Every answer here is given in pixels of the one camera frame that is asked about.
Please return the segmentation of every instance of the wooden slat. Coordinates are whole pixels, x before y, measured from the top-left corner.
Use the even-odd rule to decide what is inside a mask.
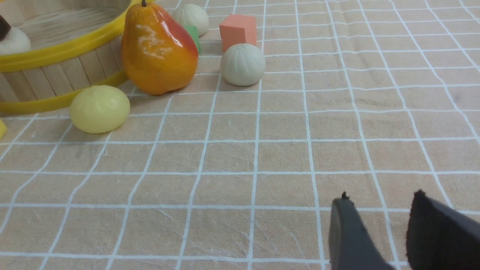
[[[120,70],[123,69],[123,64],[121,63],[121,35],[116,37],[110,42],[112,47],[113,55],[115,56],[115,62],[117,63]]]
[[[61,63],[65,74],[67,75],[73,90],[83,89],[90,86],[87,75],[85,74],[82,62],[78,58],[72,58]]]
[[[23,73],[38,99],[52,98],[55,96],[41,68],[26,69],[23,70]]]
[[[72,85],[60,64],[44,66],[42,70],[56,96],[73,92]]]
[[[79,58],[91,85],[94,85],[106,78],[96,51],[89,51],[88,53],[81,55]]]
[[[18,101],[37,100],[35,93],[21,71],[5,72],[3,76],[7,79],[12,89],[14,89]]]
[[[0,2],[0,15],[13,26],[21,25],[25,19],[15,1]]]
[[[86,8],[92,8],[92,7],[98,7],[98,1],[97,0],[85,0],[85,7]]]
[[[108,78],[120,71],[110,44],[107,43],[96,49],[96,54],[100,60],[100,63],[102,64],[105,77]]]
[[[18,102],[19,99],[3,74],[0,73],[0,100],[2,102]]]

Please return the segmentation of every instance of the table surface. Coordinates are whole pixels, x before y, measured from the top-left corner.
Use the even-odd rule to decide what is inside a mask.
[[[480,220],[478,0],[181,3],[210,15],[185,89],[127,82],[105,135],[67,109],[3,119],[0,269],[330,269],[343,191],[398,270],[416,190]],[[257,18],[251,87],[219,75],[231,13]]]

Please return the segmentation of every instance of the toy food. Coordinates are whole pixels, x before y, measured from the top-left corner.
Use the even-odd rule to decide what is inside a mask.
[[[195,41],[195,45],[198,49],[198,54],[202,53],[202,47],[200,47],[200,40],[198,39],[198,29],[196,26],[185,26],[185,29]]]
[[[155,3],[131,6],[121,41],[123,69],[143,92],[158,96],[187,86],[198,50],[187,30]]]
[[[183,26],[195,26],[198,29],[198,36],[205,35],[210,20],[207,12],[200,6],[184,4],[179,6],[172,14],[175,21]]]
[[[248,43],[231,46],[220,61],[223,78],[235,86],[251,86],[265,74],[266,61],[262,51]]]
[[[70,118],[83,132],[98,134],[121,126],[130,113],[130,101],[118,88],[92,86],[80,92],[70,105]]]
[[[0,15],[0,55],[22,53],[31,49],[28,36],[19,28],[11,27]]]
[[[222,39],[222,50],[241,43],[257,45],[257,22],[255,16],[230,14],[218,26]]]

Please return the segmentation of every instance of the white grid line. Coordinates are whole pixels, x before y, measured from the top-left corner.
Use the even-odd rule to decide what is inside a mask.
[[[330,11],[330,6],[329,6],[328,3],[326,4],[326,7]],[[332,21],[334,20],[333,15],[331,13],[330,13],[330,19]],[[333,27],[332,31],[333,31],[333,35],[336,37],[336,28]],[[343,54],[342,54],[342,50],[341,50],[341,47],[340,47],[340,42],[338,41],[338,38],[335,38],[335,40],[336,40],[337,50],[340,52],[340,62],[342,63],[342,67],[345,69],[346,66],[345,66],[345,61],[343,59]],[[355,95],[353,93],[353,90],[351,89],[351,83],[350,83],[350,79],[348,77],[348,72],[347,72],[346,69],[344,70],[344,74],[345,74],[345,79],[347,80],[348,87],[350,88],[349,90],[350,90],[350,96],[351,96],[351,99],[352,99],[352,105],[353,105],[353,107],[355,108],[355,111],[356,111],[355,114],[357,115],[359,134],[360,134],[360,137],[362,138],[362,144],[363,144],[363,149],[365,151],[365,156],[367,157],[368,166],[370,167],[370,170],[372,171],[373,182],[375,184],[375,188],[376,188],[378,196],[380,198],[382,208],[384,209],[384,217],[385,217],[385,222],[386,222],[388,242],[390,243],[390,249],[392,251],[392,255],[393,255],[393,259],[394,259],[394,265],[396,266],[397,270],[400,270],[400,265],[398,263],[398,253],[396,251],[394,238],[393,238],[393,234],[392,234],[392,228],[390,226],[390,217],[388,216],[388,212],[386,211],[387,206],[386,206],[385,198],[384,198],[384,195],[382,193],[382,189],[380,187],[380,184],[378,183],[377,174],[374,172],[375,169],[374,169],[374,166],[373,166],[372,158],[370,157],[370,152],[369,152],[368,147],[367,147],[367,142],[365,141],[365,135],[363,134],[361,116],[360,116],[360,113],[358,112],[358,108],[357,108],[357,105],[355,103]]]
[[[266,22],[266,11],[267,11],[267,0],[264,0],[264,17],[263,17],[263,28],[262,28],[262,41],[261,41],[261,51],[264,52],[265,42],[265,22]],[[260,142],[260,115],[261,115],[261,106],[262,106],[262,83],[263,80],[260,79],[258,83],[258,96],[257,96],[257,112],[255,119],[255,153],[253,157],[253,179],[252,179],[252,197],[250,200],[251,209],[250,209],[250,231],[249,231],[249,243],[248,243],[248,254],[247,258],[247,270],[252,270],[253,264],[253,246],[255,244],[255,201],[257,196],[257,181],[258,181],[258,145]]]
[[[360,0],[357,0],[357,2],[358,2],[358,4],[360,5],[360,7],[362,8],[362,4],[361,4]],[[365,17],[365,20],[367,20],[365,13],[362,12],[362,14],[363,14],[363,16]],[[407,112],[408,117],[410,118],[410,122],[411,122],[411,125],[412,125],[412,128],[413,128],[413,131],[414,131],[414,133],[415,133],[415,137],[418,139],[418,142],[419,142],[420,148],[421,148],[421,150],[422,150],[422,153],[423,153],[423,155],[424,155],[424,157],[425,157],[425,160],[427,161],[427,164],[428,164],[428,166],[429,166],[429,168],[430,168],[430,170],[431,170],[431,172],[432,172],[432,174],[433,174],[433,177],[434,177],[434,179],[435,179],[435,183],[437,184],[440,192],[442,193],[442,196],[444,197],[445,202],[447,203],[447,205],[450,206],[450,207],[453,207],[452,202],[451,202],[450,199],[448,198],[448,196],[447,196],[447,194],[446,194],[446,192],[445,192],[442,184],[440,183],[440,179],[438,178],[438,175],[437,175],[437,173],[435,172],[435,168],[434,168],[434,166],[433,166],[432,160],[430,159],[430,156],[428,155],[427,149],[425,148],[425,145],[424,145],[424,143],[423,143],[423,141],[422,141],[422,139],[421,139],[420,133],[419,133],[419,131],[418,131],[417,124],[415,123],[415,118],[413,117],[411,111],[407,108],[407,104],[406,104],[406,102],[405,102],[405,98],[403,97],[402,92],[401,92],[400,89],[398,88],[398,84],[397,84],[394,76],[393,76],[392,73],[390,72],[390,69],[389,69],[389,67],[388,67],[388,63],[387,63],[387,61],[386,61],[386,59],[385,59],[385,56],[384,56],[383,52],[382,52],[381,49],[380,49],[380,45],[378,44],[378,41],[377,41],[377,39],[375,38],[375,35],[374,35],[373,31],[372,31],[372,28],[371,28],[370,24],[368,24],[368,28],[369,28],[370,32],[372,33],[373,41],[375,42],[375,45],[376,45],[377,49],[378,49],[379,52],[380,52],[380,57],[382,58],[382,61],[383,61],[384,65],[385,65],[385,67],[387,68],[387,72],[388,72],[388,75],[389,75],[389,77],[390,77],[390,80],[392,81],[392,83],[393,83],[393,84],[395,85],[395,87],[396,87],[397,94],[398,94],[398,96],[400,97],[400,99],[401,99],[401,101],[402,101],[402,106],[403,106],[403,108],[405,109],[405,111]]]
[[[436,171],[437,175],[450,174],[480,174],[480,171]],[[18,173],[18,174],[56,174],[56,175],[86,175],[87,172],[39,172],[39,171],[0,171],[0,173]],[[315,174],[331,175],[331,174],[372,174],[372,173],[396,173],[396,174],[428,174],[431,171],[401,171],[401,170],[374,170],[374,171],[315,171]],[[92,172],[92,175],[141,175],[142,172]],[[148,172],[146,175],[197,175],[198,172]],[[311,172],[302,171],[260,171],[258,174],[285,174],[285,175],[301,175]],[[253,175],[253,172],[202,172],[201,175]]]
[[[340,2],[349,2],[349,1],[353,1],[353,0],[340,0],[340,1],[337,1],[337,0],[328,0],[329,2],[336,2],[336,3],[340,3]],[[306,2],[299,2],[298,4],[311,4],[311,3],[319,3],[319,4],[326,4],[326,1],[315,1],[315,2],[312,2],[312,1],[306,1]],[[289,5],[292,5],[292,3],[277,3],[277,4],[267,4],[267,6],[289,6]],[[239,5],[239,7],[263,7],[264,5],[260,5],[260,4],[257,4],[257,5]],[[221,7],[208,7],[207,9],[217,9],[217,8],[232,8],[234,6],[221,6]],[[470,6],[470,8],[478,8],[480,6]],[[463,9],[462,7],[437,7],[437,8],[433,8],[434,10],[451,10],[451,9]],[[422,8],[418,8],[418,9],[398,9],[400,11],[418,11],[418,10],[427,10],[427,9],[422,9]],[[359,12],[360,10],[347,10],[347,11],[338,11],[338,10],[332,10],[332,12],[340,12],[340,13],[345,13],[345,12]],[[367,10],[367,11],[372,11],[372,12],[385,12],[385,11],[392,11],[392,10],[384,10],[384,9],[379,9],[379,10],[374,10],[374,9],[370,9],[370,10]]]
[[[305,74],[304,74],[304,68],[303,68],[303,54],[302,54],[297,0],[295,0],[295,14],[296,14],[296,20],[297,20],[297,38],[298,38],[298,47],[299,47],[299,55],[300,55],[300,70],[302,71],[300,76],[301,76],[301,86],[302,86],[302,92],[303,92],[303,110],[305,114],[305,127],[306,127],[307,144],[308,144],[308,158],[309,158],[310,172],[311,172],[311,178],[312,178],[313,198],[315,200],[315,206],[320,207],[317,180],[315,175],[315,165],[313,162],[313,149],[312,149],[312,138],[311,138],[312,135],[310,132],[310,118],[308,113],[307,92],[305,87]],[[318,242],[319,258],[321,261],[325,261],[325,250],[324,250],[324,242],[323,242],[323,234],[322,234],[322,219],[320,216],[320,211],[315,212],[315,217],[316,217],[316,223],[317,223],[316,227],[317,227],[317,242]],[[322,263],[322,269],[325,269],[325,264],[323,263]]]
[[[171,101],[172,101],[172,98],[173,96],[171,96],[169,99],[168,99],[168,103],[165,107],[165,113],[168,111],[168,108],[170,107],[170,104],[171,104]],[[156,133],[156,136],[155,136],[155,141],[157,142],[160,138],[160,134],[162,132],[162,129],[163,129],[163,126],[165,124],[165,118],[166,116],[162,117],[162,120],[160,122],[160,126],[158,127],[158,131]],[[112,252],[112,255],[115,256],[117,255],[118,253],[118,250],[120,249],[120,245],[121,245],[121,242],[122,242],[122,239],[123,239],[123,236],[125,234],[125,229],[127,227],[127,222],[128,222],[128,216],[129,216],[129,213],[130,213],[130,205],[132,205],[132,200],[133,200],[133,196],[135,195],[136,191],[137,191],[137,188],[138,186],[140,185],[140,183],[142,182],[142,180],[145,178],[146,176],[146,173],[148,172],[148,168],[150,167],[150,163],[152,162],[152,157],[155,153],[155,149],[156,149],[156,146],[158,144],[157,143],[154,143],[152,145],[152,148],[150,149],[150,153],[148,155],[148,158],[147,158],[147,161],[145,163],[145,167],[144,167],[144,170],[142,172],[142,174],[140,175],[140,178],[138,179],[138,181],[135,183],[135,185],[133,186],[132,188],[132,191],[130,192],[129,196],[128,196],[128,203],[127,203],[127,207],[125,208],[125,213],[124,213],[124,217],[123,217],[123,220],[122,220],[122,225],[121,225],[121,228],[120,228],[120,233],[119,233],[119,236],[118,236],[118,239],[117,239],[117,242],[115,244],[115,247],[113,249],[113,252]],[[112,267],[112,264],[113,264],[113,259],[109,259],[108,260],[108,263],[107,263],[107,266],[105,267],[105,270],[110,270],[110,268]]]
[[[395,4],[393,3],[393,1],[391,1],[391,0],[389,0],[389,1],[392,3],[392,5],[393,5],[393,7],[394,7],[394,9],[395,9],[395,12],[396,12],[396,14],[397,14],[397,16],[400,18],[400,20],[401,20],[403,26],[405,27],[406,31],[407,31],[409,34],[411,34],[410,30],[409,30],[409,29],[407,28],[407,26],[405,25],[405,22],[402,20],[402,17],[400,16],[400,14],[398,13],[398,11],[396,10]],[[425,60],[425,62],[428,64],[428,66],[429,66],[430,69],[432,70],[433,75],[442,83],[443,88],[444,88],[444,90],[445,90],[445,93],[446,93],[446,95],[448,96],[448,99],[449,99],[450,102],[452,103],[452,105],[453,105],[453,107],[455,108],[455,110],[458,111],[458,113],[460,113],[460,114],[463,116],[463,118],[465,119],[465,122],[467,123],[467,125],[468,125],[469,128],[470,128],[470,131],[472,132],[472,134],[473,134],[475,137],[477,137],[477,142],[478,142],[478,144],[480,145],[480,139],[478,139],[478,135],[477,135],[477,132],[475,131],[475,128],[473,127],[473,125],[472,125],[472,124],[470,123],[470,121],[468,120],[467,115],[466,115],[464,112],[462,112],[462,111],[458,108],[458,106],[456,105],[454,99],[452,98],[452,95],[450,94],[450,91],[448,90],[447,84],[446,84],[445,81],[437,74],[437,72],[435,71],[435,69],[432,67],[432,64],[430,63],[430,61],[428,61],[427,57],[426,57],[425,54],[423,53],[423,50],[421,49],[420,45],[418,45],[418,43],[417,43],[417,41],[415,40],[415,38],[414,38],[414,37],[411,37],[411,39],[412,39],[413,43],[415,43],[415,46],[417,46],[417,48],[419,49],[419,52],[420,52],[420,54],[422,55],[422,57],[423,57],[423,59]],[[459,47],[461,48],[461,46],[460,46],[460,44],[457,42],[457,40],[456,40],[455,38],[453,38],[453,39],[454,39],[454,41],[456,42],[457,46],[459,46]]]
[[[44,257],[46,253],[20,253],[20,252],[0,252],[0,256],[10,257]],[[178,256],[162,256],[162,255],[90,255],[90,254],[64,254],[54,253],[51,254],[53,258],[75,258],[75,259],[119,259],[119,260],[177,260]],[[232,258],[232,257],[219,257],[219,256],[184,256],[183,260],[206,260],[206,261],[224,261],[224,262],[248,262],[247,258]],[[266,262],[287,262],[297,264],[329,264],[328,260],[317,259],[297,259],[297,258],[253,258],[255,263]],[[401,266],[407,266],[408,263],[403,261],[399,262]]]
[[[479,20],[477,17],[475,17],[475,16],[472,14],[472,12],[470,12],[470,10],[469,10],[469,9],[465,6],[465,4],[463,3],[463,0],[459,0],[459,1],[460,1],[460,5],[462,5],[462,8],[465,9],[465,11],[466,11],[470,16],[472,16],[472,18],[473,18],[475,21],[477,21],[477,23],[480,24],[480,20]]]
[[[63,134],[62,136],[62,139],[67,135],[68,131],[73,127],[73,123],[70,124],[69,128],[67,129],[67,131]],[[106,141],[109,140],[109,138],[112,136],[113,133],[110,133],[106,139]],[[52,154],[50,155],[49,159],[45,162],[45,166],[47,166],[49,163],[50,163],[50,160],[51,160],[51,157],[53,156],[53,153],[55,153],[56,149],[58,148],[58,145],[55,146],[55,148],[52,150]],[[92,176],[90,173],[93,172],[93,170],[97,167],[98,163],[100,162],[100,159],[102,158],[102,155],[103,153],[105,152],[105,149],[107,149],[107,144],[104,143],[103,144],[103,147],[102,149],[100,150],[99,154],[97,155],[96,157],[96,160],[94,162],[94,164],[92,165],[92,167],[90,168],[89,172],[87,173],[86,177],[83,179],[83,181],[72,191],[72,193],[70,193],[70,196],[68,198],[68,203],[67,203],[67,207],[65,208],[65,213],[63,214],[63,218],[62,218],[62,221],[61,221],[61,224],[59,226],[59,230],[57,231],[57,234],[55,236],[55,239],[53,240],[53,243],[52,245],[50,246],[50,248],[48,249],[48,253],[47,255],[43,258],[43,261],[42,261],[42,264],[40,265],[40,268],[39,270],[43,270],[43,268],[45,268],[47,262],[48,262],[48,259],[50,258],[50,255],[53,253],[53,251],[55,250],[55,247],[57,246],[57,243],[58,241],[60,240],[60,237],[63,233],[63,230],[65,228],[65,224],[67,223],[67,219],[68,219],[68,216],[69,216],[69,213],[70,213],[70,205],[72,204],[73,202],[73,198],[75,197],[75,194],[78,192],[78,190],[80,190],[80,188],[82,188],[83,185],[85,185],[88,180],[90,179],[90,177]]]
[[[184,204],[154,204],[154,205],[126,205],[126,204],[62,204],[62,203],[0,203],[0,208],[7,207],[18,208],[75,208],[75,209],[187,209],[189,205]],[[251,205],[192,205],[192,209],[215,209],[215,210],[250,210]],[[276,206],[276,205],[255,205],[255,210],[282,210],[282,211],[322,211],[329,212],[331,207],[311,207],[311,206]],[[358,212],[384,212],[384,208],[378,207],[357,207]],[[387,208],[389,213],[409,213],[408,208]],[[457,210],[466,215],[480,215],[480,211]]]
[[[19,133],[19,135],[17,135],[17,138],[20,137],[22,135],[22,133],[27,129],[28,127],[25,127],[22,132]],[[72,128],[72,124],[70,124],[70,126],[65,130],[65,132],[63,133],[60,141],[62,141],[62,139],[65,137],[65,135],[68,133],[68,131]],[[11,204],[13,205],[15,203],[15,200],[17,199],[17,196],[18,194],[20,193],[20,191],[25,187],[27,186],[30,182],[32,182],[35,177],[37,175],[40,174],[41,171],[43,171],[47,166],[48,164],[50,163],[50,160],[52,159],[53,155],[55,154],[55,152],[57,151],[57,148],[58,148],[59,144],[56,144],[55,147],[50,151],[50,154],[48,155],[47,157],[47,160],[45,161],[45,163],[42,165],[42,167],[40,168],[39,171],[37,171],[36,173],[34,173],[25,183],[23,183],[23,185],[21,185],[16,191],[15,193],[13,194],[12,196],[12,202]],[[13,207],[9,207],[8,208],[8,211],[7,211],[7,214],[5,215],[5,219],[3,220],[3,224],[2,226],[0,227],[0,234],[3,233],[3,230],[5,230],[5,227],[7,226],[8,224],[8,220],[10,218],[10,215],[12,214],[12,211],[13,211]]]
[[[419,141],[468,141],[476,140],[478,137],[432,137],[432,138],[369,138],[365,139],[367,142],[419,142]],[[359,138],[344,138],[344,139],[261,139],[258,140],[259,143],[338,143],[338,142],[362,142],[362,139]],[[12,143],[13,145],[23,145],[23,146],[38,146],[38,145],[150,145],[150,144],[200,144],[203,143],[203,140],[191,140],[191,141],[96,141],[96,142],[35,142],[35,143]],[[245,143],[255,143],[256,140],[209,140],[208,143],[211,144],[245,144]]]
[[[208,6],[209,1],[210,0],[206,1],[205,8]],[[191,191],[190,197],[189,197],[189,203],[188,203],[189,207],[187,208],[187,218],[186,218],[186,221],[185,221],[185,229],[184,229],[184,232],[183,232],[183,239],[182,239],[182,243],[181,243],[181,246],[180,246],[179,257],[177,259],[177,265],[175,266],[175,270],[180,270],[181,263],[182,263],[184,253],[185,253],[185,248],[187,246],[188,234],[190,232],[190,223],[191,223],[191,218],[192,218],[193,200],[194,200],[194,196],[195,196],[195,191],[196,191],[197,186],[198,186],[198,184],[200,182],[200,179],[202,177],[204,160],[205,160],[205,155],[206,155],[207,147],[208,147],[208,139],[210,137],[210,130],[212,128],[213,112],[215,110],[216,97],[217,97],[217,95],[220,91],[221,81],[222,81],[222,75],[219,74],[218,75],[218,82],[217,82],[217,85],[216,85],[216,90],[215,90],[215,93],[214,93],[213,98],[212,98],[212,106],[210,108],[210,114],[208,116],[208,127],[207,127],[207,131],[206,131],[206,134],[205,134],[205,141],[204,141],[204,146],[203,146],[203,150],[202,150],[202,155],[200,157],[200,162],[199,162],[199,165],[198,165],[197,178],[195,179],[195,183],[193,184],[192,191]]]

